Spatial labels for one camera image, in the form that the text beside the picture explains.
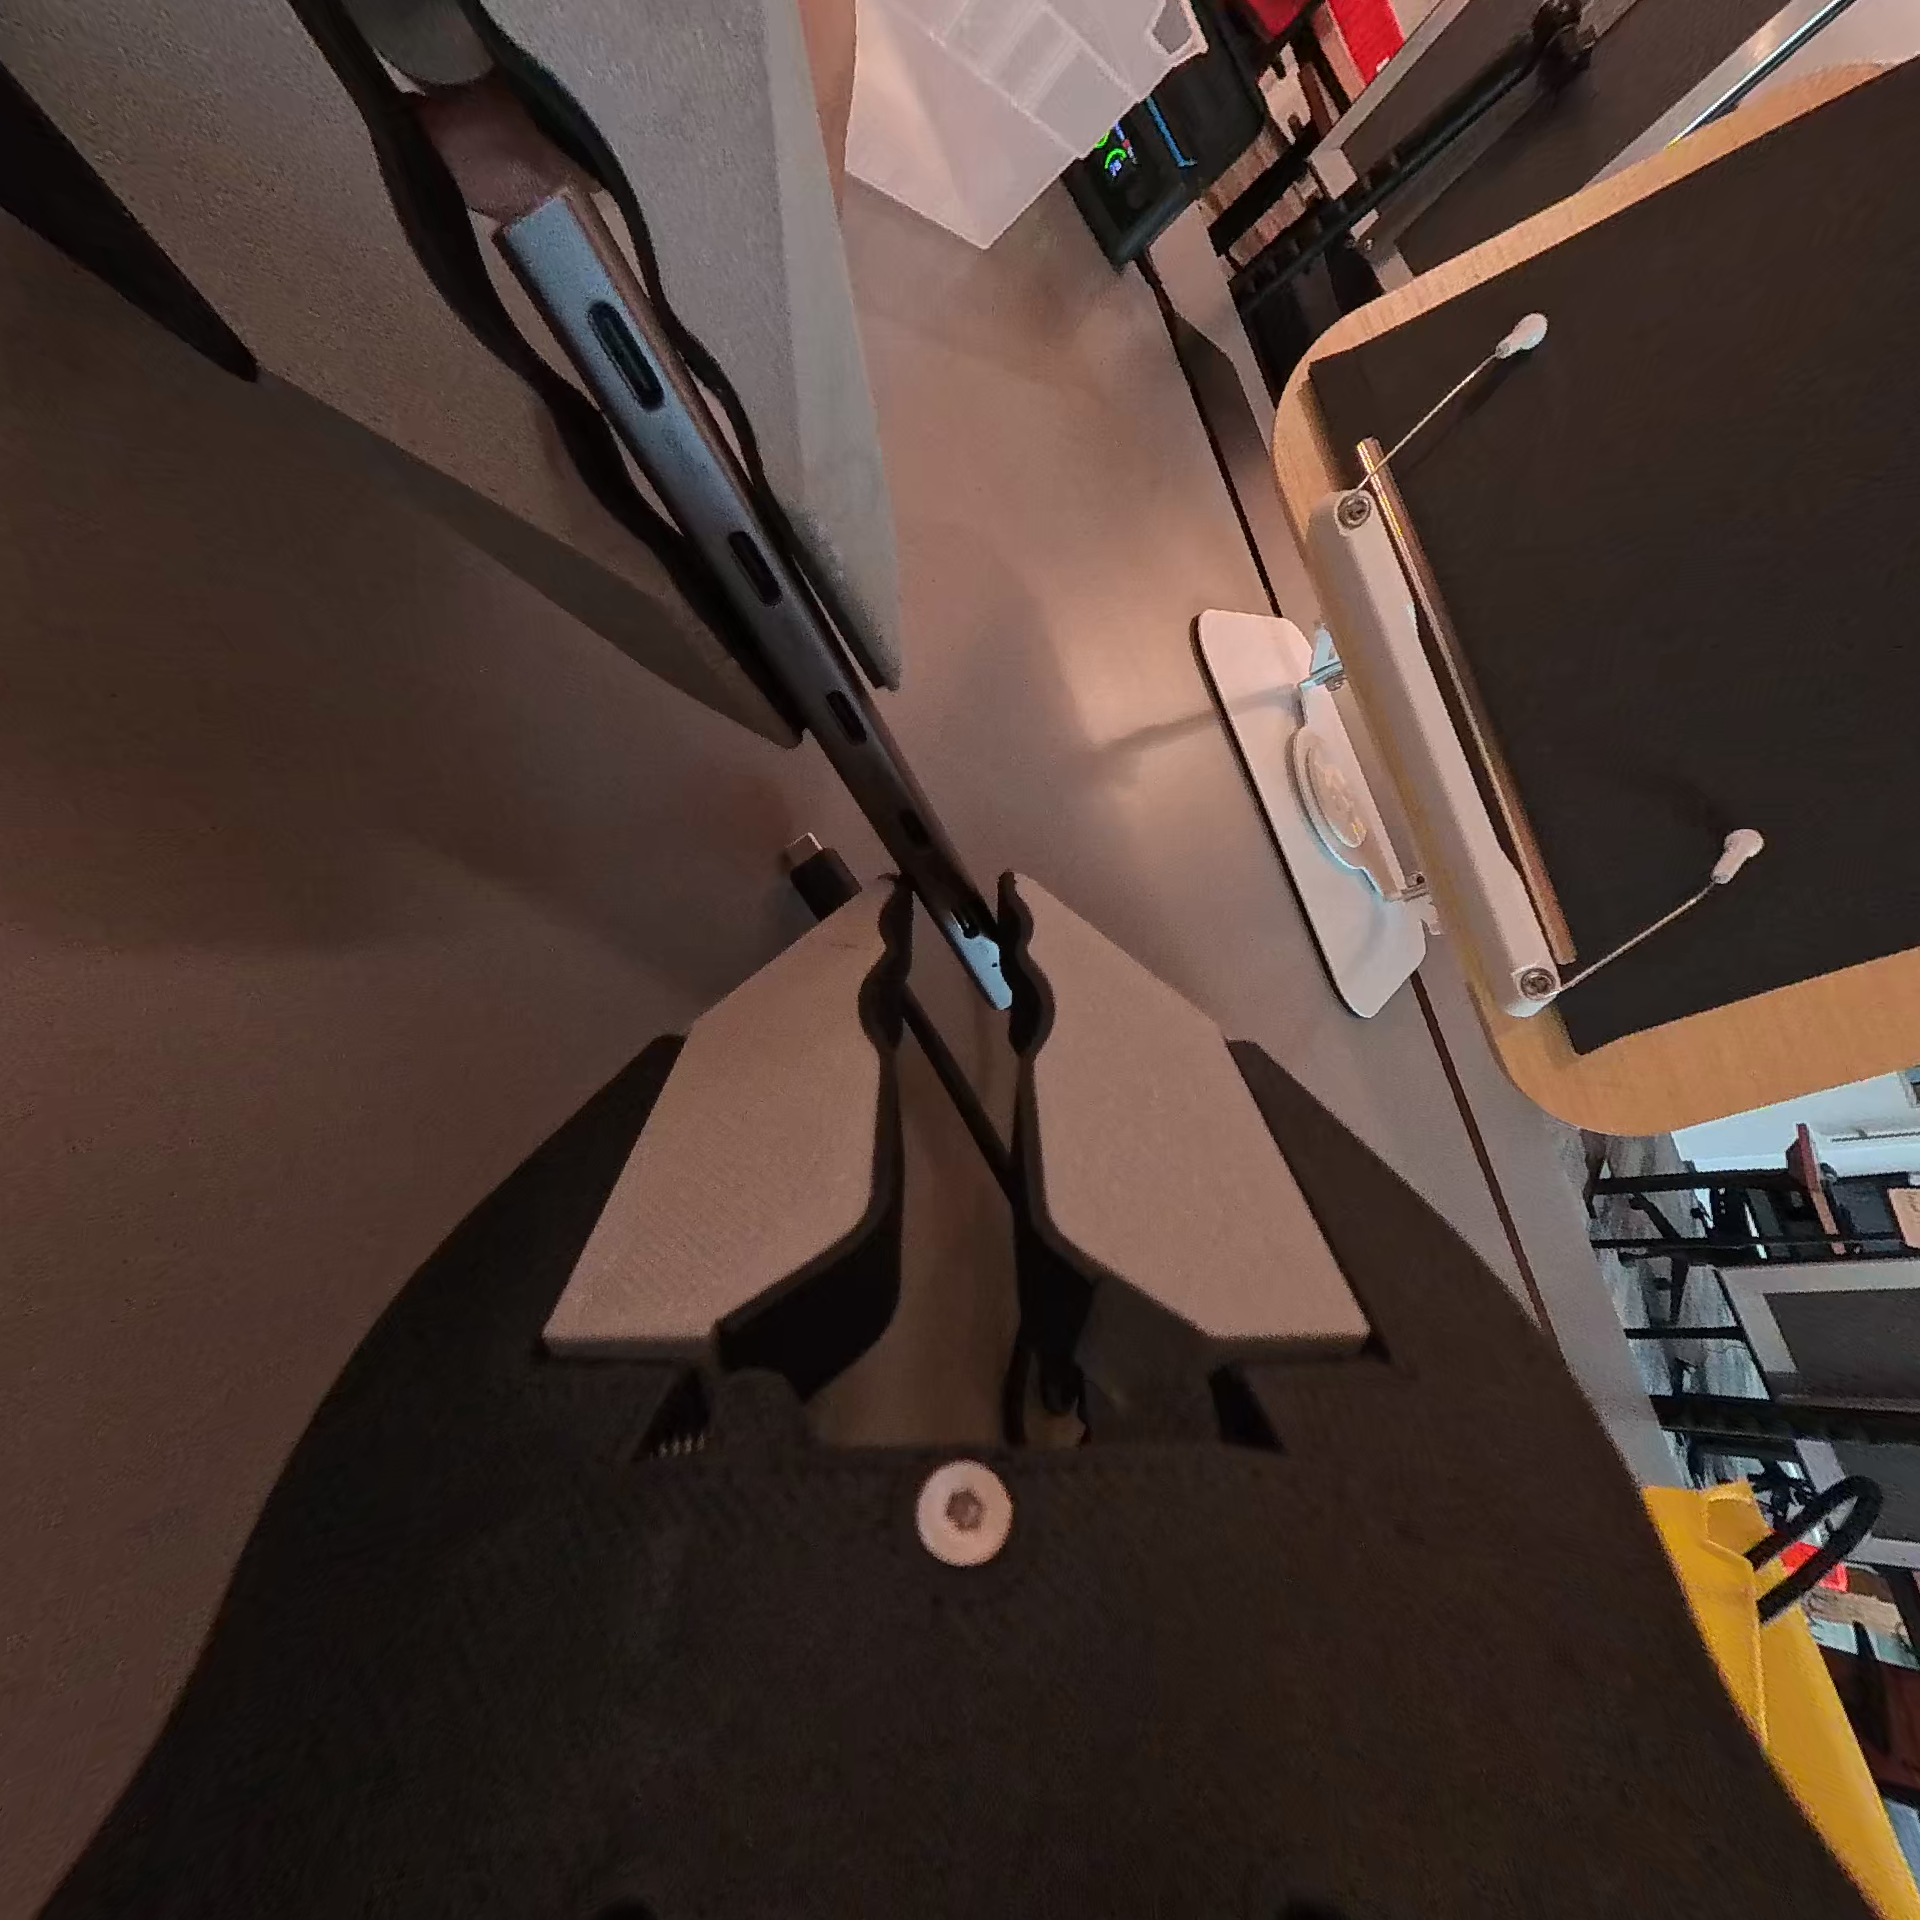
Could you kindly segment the yellow plastic bin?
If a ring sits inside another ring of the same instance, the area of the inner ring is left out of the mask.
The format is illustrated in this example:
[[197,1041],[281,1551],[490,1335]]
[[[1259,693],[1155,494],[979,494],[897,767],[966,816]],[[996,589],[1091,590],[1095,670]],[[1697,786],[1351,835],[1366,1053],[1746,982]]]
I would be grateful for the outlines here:
[[1913,1918],[1915,1879],[1811,1636],[1805,1599],[1877,1517],[1842,1481],[1768,1527],[1748,1487],[1648,1487],[1646,1517],[1748,1732],[1876,1917]]

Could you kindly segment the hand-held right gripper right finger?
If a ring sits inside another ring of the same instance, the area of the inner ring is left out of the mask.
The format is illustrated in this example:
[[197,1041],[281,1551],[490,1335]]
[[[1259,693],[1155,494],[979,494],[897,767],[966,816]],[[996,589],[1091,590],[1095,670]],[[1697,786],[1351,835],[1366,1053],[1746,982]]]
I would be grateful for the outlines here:
[[1345,1363],[1371,1326],[1221,1028],[1000,878],[1041,1350],[1081,1374]]

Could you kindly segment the wooden book stand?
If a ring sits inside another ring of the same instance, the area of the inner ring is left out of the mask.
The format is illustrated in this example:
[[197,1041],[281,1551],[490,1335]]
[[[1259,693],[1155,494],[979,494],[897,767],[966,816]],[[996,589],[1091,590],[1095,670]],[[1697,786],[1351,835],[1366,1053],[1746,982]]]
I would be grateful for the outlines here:
[[1915,1063],[1915,61],[1340,321],[1281,510],[1510,1083],[1667,1135]]

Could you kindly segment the framed board on stand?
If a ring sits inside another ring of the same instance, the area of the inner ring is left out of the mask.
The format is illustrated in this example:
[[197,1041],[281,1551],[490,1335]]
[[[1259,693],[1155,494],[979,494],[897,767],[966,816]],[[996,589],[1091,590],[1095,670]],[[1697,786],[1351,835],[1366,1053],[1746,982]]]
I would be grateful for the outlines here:
[[1918,1258],[1773,1260],[1720,1274],[1725,1303],[1778,1397],[1918,1410]]

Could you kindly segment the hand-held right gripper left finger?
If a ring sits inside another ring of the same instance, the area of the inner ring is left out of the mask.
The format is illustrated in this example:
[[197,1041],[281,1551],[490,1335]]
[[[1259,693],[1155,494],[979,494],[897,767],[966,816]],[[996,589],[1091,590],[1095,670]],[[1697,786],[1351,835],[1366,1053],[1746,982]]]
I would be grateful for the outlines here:
[[575,1363],[839,1380],[900,1309],[914,904],[878,878],[701,1014],[548,1320]]

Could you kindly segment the metal framed table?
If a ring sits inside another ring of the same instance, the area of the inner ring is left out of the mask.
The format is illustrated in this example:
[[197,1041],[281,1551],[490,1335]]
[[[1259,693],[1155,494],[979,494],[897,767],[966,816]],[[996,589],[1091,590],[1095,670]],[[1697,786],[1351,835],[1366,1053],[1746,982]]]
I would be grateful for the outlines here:
[[[1411,155],[1446,110],[1492,83],[1539,4],[1441,2],[1319,143],[1312,177],[1340,197]],[[1592,39],[1564,80],[1524,79],[1394,188],[1351,232],[1371,291],[1519,225],[1661,143],[1714,121],[1825,33],[1848,4],[1596,2]]]

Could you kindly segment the translucent plastic box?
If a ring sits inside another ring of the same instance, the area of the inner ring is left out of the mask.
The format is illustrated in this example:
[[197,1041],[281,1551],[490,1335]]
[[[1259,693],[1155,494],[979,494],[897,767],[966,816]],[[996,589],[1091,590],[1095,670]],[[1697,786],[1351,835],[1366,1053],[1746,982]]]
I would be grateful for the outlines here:
[[1187,2],[858,2],[843,171],[974,250],[1207,51]]

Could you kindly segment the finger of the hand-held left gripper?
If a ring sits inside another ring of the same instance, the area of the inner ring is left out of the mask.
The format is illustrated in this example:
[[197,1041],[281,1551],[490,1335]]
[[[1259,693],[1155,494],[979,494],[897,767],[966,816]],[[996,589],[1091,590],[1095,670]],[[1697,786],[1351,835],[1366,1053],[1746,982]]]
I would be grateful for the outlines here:
[[900,557],[842,227],[851,2],[478,4],[548,136],[597,175],[757,506],[875,688]]
[[4,74],[262,387],[620,654],[782,749],[731,612],[505,300],[341,4],[4,4]]

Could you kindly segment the black power station with display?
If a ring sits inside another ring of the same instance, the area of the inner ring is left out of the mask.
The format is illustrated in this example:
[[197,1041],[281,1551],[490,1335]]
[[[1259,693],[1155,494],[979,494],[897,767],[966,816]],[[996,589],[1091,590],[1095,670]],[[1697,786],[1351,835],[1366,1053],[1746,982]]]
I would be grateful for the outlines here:
[[1195,58],[1062,173],[1104,262],[1123,272],[1254,143],[1266,122],[1258,80],[1234,61]]

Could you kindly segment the grey usb hub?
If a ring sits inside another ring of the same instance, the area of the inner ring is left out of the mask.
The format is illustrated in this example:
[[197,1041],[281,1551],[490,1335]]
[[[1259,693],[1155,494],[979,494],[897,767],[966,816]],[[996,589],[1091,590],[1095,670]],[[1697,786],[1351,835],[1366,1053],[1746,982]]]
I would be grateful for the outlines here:
[[498,227],[494,244],[979,997],[1007,1010],[1012,990],[988,900],[912,777],[820,592],[782,553],[745,469],[599,213],[560,187]]

